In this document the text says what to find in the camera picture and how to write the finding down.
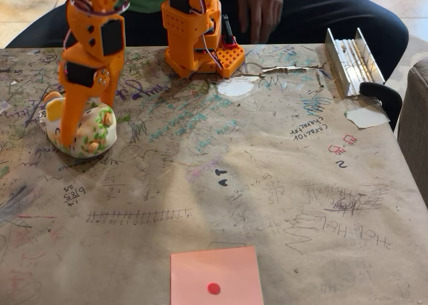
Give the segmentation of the seated person left hand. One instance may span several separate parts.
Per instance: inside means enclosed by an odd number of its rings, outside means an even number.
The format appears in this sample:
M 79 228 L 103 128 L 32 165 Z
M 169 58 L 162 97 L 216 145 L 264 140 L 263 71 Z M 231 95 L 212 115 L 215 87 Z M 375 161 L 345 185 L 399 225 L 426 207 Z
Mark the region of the seated person left hand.
M 238 0 L 241 32 L 249 30 L 250 43 L 266 43 L 281 21 L 283 0 Z

